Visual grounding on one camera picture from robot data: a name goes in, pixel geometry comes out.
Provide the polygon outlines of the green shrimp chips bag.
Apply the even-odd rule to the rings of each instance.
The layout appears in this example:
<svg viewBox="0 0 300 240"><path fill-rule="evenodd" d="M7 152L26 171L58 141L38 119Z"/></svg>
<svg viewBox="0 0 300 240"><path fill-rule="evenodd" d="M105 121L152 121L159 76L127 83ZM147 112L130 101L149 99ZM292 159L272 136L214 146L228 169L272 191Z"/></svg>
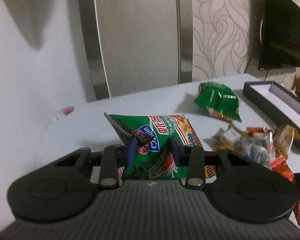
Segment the green shrimp chips bag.
<svg viewBox="0 0 300 240"><path fill-rule="evenodd" d="M128 165L119 165L122 180L184 179L187 167L173 160L168 143L176 137L183 146L202 146L189 119L184 115L116 115L104 113L115 132L126 145L136 139L134 156Z"/></svg>

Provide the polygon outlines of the brown white snack packet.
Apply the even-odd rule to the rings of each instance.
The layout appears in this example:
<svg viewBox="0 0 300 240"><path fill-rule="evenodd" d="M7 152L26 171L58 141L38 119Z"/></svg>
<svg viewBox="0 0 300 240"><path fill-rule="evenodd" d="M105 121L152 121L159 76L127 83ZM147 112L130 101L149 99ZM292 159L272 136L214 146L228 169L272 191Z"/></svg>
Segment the brown white snack packet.
<svg viewBox="0 0 300 240"><path fill-rule="evenodd" d="M241 139L242 135L233 127L229 127L227 130L220 130L216 135L213 136L221 145L228 145L234 147L236 142Z"/></svg>

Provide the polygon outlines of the tan peanut snack packet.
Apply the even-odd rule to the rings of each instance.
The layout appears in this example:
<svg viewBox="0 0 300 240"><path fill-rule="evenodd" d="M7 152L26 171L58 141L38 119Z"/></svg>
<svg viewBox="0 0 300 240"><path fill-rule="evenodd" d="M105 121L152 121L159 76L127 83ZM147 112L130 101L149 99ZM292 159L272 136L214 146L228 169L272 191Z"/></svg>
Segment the tan peanut snack packet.
<svg viewBox="0 0 300 240"><path fill-rule="evenodd" d="M276 155L283 156L285 160L288 159L290 150L294 141L300 140L300 134L296 128L290 125L281 125L277 129L274 137L274 146Z"/></svg>

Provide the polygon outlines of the clear dark candy bag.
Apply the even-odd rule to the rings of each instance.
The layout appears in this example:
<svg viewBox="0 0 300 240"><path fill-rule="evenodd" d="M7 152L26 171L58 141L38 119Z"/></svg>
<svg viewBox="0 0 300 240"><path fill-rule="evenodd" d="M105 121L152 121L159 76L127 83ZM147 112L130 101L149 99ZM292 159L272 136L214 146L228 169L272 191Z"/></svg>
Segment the clear dark candy bag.
<svg viewBox="0 0 300 240"><path fill-rule="evenodd" d="M272 133L241 139L235 143L235 150L269 169L271 169L270 163L276 159Z"/></svg>

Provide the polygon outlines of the green snack bag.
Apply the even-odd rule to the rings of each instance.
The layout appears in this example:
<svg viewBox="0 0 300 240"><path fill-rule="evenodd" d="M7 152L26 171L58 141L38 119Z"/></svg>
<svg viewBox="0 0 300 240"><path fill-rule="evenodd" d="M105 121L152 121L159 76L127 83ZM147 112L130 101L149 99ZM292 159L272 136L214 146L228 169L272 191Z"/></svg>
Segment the green snack bag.
<svg viewBox="0 0 300 240"><path fill-rule="evenodd" d="M207 110L213 118L226 122L242 122L239 116L239 98L231 88L222 83L201 83L194 103Z"/></svg>

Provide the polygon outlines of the small pink candy wrapper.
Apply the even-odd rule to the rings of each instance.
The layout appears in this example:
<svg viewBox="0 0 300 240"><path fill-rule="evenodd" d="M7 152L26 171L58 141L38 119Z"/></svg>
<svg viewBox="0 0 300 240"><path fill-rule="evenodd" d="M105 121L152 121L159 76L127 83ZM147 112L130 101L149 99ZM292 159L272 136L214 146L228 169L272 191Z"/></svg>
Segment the small pink candy wrapper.
<svg viewBox="0 0 300 240"><path fill-rule="evenodd" d="M62 119L63 117L66 117L73 111L74 111L74 107L65 107L63 109L57 110L52 117L52 121L56 122L56 121Z"/></svg>

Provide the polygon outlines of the black shallow box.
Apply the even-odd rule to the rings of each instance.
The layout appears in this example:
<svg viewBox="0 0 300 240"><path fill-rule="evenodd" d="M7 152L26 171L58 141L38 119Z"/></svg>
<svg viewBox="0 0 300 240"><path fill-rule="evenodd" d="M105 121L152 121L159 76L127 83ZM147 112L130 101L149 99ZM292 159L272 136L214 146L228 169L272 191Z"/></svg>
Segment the black shallow box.
<svg viewBox="0 0 300 240"><path fill-rule="evenodd" d="M243 95L256 105L276 126L290 125L300 135L300 98L274 81L246 82ZM294 142L300 151L300 139Z"/></svg>

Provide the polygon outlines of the wall-mounted black television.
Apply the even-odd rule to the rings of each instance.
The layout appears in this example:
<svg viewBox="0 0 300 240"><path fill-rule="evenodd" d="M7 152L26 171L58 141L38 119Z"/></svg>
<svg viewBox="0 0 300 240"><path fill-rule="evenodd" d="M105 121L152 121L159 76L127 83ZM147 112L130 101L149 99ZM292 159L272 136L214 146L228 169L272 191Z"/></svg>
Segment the wall-mounted black television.
<svg viewBox="0 0 300 240"><path fill-rule="evenodd" d="M300 67L300 7L293 0L264 0L259 70Z"/></svg>

